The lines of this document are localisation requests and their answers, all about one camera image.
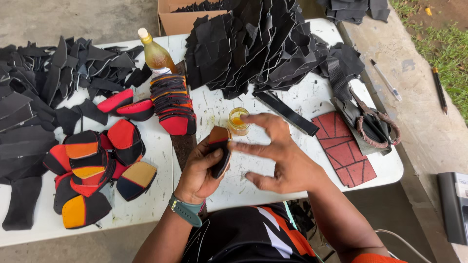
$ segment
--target scissor handle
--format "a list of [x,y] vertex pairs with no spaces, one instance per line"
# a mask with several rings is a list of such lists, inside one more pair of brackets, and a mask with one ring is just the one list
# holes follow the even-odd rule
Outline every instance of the scissor handle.
[[[393,144],[392,145],[397,145],[401,142],[402,140],[402,135],[400,128],[396,125],[395,121],[393,121],[386,113],[381,113],[379,111],[373,112],[372,114],[374,117],[388,123],[390,127],[395,131],[395,139],[393,139]],[[373,139],[369,138],[366,135],[366,132],[364,131],[362,127],[362,123],[364,121],[364,116],[359,116],[358,120],[356,121],[356,128],[358,130],[359,135],[362,137],[362,139],[368,143],[371,146],[374,146],[375,148],[386,148],[388,146],[388,142],[377,142],[374,141]]]

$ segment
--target small glass jar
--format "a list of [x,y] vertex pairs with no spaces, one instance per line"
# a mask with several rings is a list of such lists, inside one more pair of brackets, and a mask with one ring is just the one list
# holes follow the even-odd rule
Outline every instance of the small glass jar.
[[238,136],[244,136],[249,133],[250,123],[241,121],[241,115],[248,115],[249,112],[244,108],[235,108],[229,113],[228,126],[231,132]]

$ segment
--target white folding table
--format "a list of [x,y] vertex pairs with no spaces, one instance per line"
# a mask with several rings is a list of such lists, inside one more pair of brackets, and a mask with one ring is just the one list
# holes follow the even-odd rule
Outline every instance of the white folding table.
[[[326,19],[311,19],[311,31],[328,44],[334,45],[342,42],[335,25]],[[154,40],[162,47],[166,48],[174,63],[183,60],[185,55],[185,39],[188,35],[176,35],[169,37],[158,37]],[[141,45],[139,40],[119,42],[113,44],[98,45],[98,47],[126,46],[133,48]],[[144,63],[144,54],[141,53],[136,64],[142,67]],[[359,80],[351,81],[351,85],[356,94],[369,107],[375,107],[372,99]],[[148,98],[149,81],[139,88],[132,87],[135,91],[135,101]],[[206,137],[214,125],[226,126],[229,112],[236,107],[244,107],[250,113],[271,112],[269,108],[257,101],[252,95],[253,87],[249,87],[247,95],[241,95],[233,100],[224,100],[221,91],[210,91],[206,86],[191,91],[190,95],[194,103],[194,111],[197,115],[197,142]],[[322,114],[334,111],[333,105],[329,102],[332,97],[332,91],[328,80],[309,73],[307,77],[299,84],[292,87],[288,92],[277,92],[281,100],[290,108],[301,114],[306,119],[312,119]],[[63,102],[61,106],[71,107],[81,104],[88,93],[85,89],[79,90],[69,101]],[[98,96],[94,99],[98,103],[105,98]],[[119,118],[109,117],[108,124],[103,126],[91,119],[84,117],[84,130],[92,129],[103,131],[109,129]],[[146,161],[157,167],[157,177],[150,190],[135,200],[126,202],[115,188],[109,186],[101,190],[109,199],[112,210],[110,213],[98,222],[102,229],[111,229],[122,226],[130,226],[146,222],[158,221],[164,212],[168,200],[177,186],[180,179],[181,170],[177,157],[172,148],[170,136],[159,125],[156,116],[145,122],[134,122],[141,131],[143,141],[146,146],[146,155],[142,161]],[[78,122],[75,132],[80,130]],[[324,167],[330,179],[341,191],[350,190],[341,184],[336,172],[330,164],[324,150],[316,137],[308,136],[300,132],[295,127],[290,126],[292,138],[307,155]],[[62,142],[64,134],[61,128],[56,131],[57,139]],[[237,141],[268,144],[269,138],[260,127],[252,126],[247,136],[233,138]],[[403,164],[398,153],[393,151],[382,156],[380,153],[368,155],[377,178],[365,182],[351,190],[364,189],[379,185],[394,183],[400,180],[403,175]],[[226,172],[219,188],[213,195],[207,198],[208,211],[242,206],[259,205],[273,203],[278,201],[303,198],[307,196],[306,192],[280,195],[269,191],[260,191],[250,183],[244,174],[248,171],[255,171],[264,175],[273,175],[274,162],[272,160],[247,156],[241,153],[233,153],[231,158],[231,168]],[[31,230],[22,231],[4,231],[0,229],[0,246],[14,245],[18,243],[39,241],[63,236],[89,233],[99,231],[97,226],[87,226],[75,230],[67,230],[62,223],[62,217],[53,210],[53,200],[55,194],[55,184],[52,172],[43,175],[43,186],[41,194],[36,204],[34,213],[34,225]],[[6,216],[11,187],[0,184],[0,221]]]

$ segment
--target black device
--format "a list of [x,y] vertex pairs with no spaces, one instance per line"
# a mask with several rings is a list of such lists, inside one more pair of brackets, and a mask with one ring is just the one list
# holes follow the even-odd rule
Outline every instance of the black device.
[[437,175],[445,231],[450,243],[468,245],[468,175],[449,172]]

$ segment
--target wristwatch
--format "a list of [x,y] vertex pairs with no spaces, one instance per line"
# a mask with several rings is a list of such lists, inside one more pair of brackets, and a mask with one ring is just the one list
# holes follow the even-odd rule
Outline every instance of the wristwatch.
[[205,202],[206,201],[203,201],[201,204],[197,205],[185,203],[177,199],[174,193],[172,193],[171,199],[169,200],[169,207],[192,226],[201,227],[202,220],[198,217],[198,213],[202,211]]

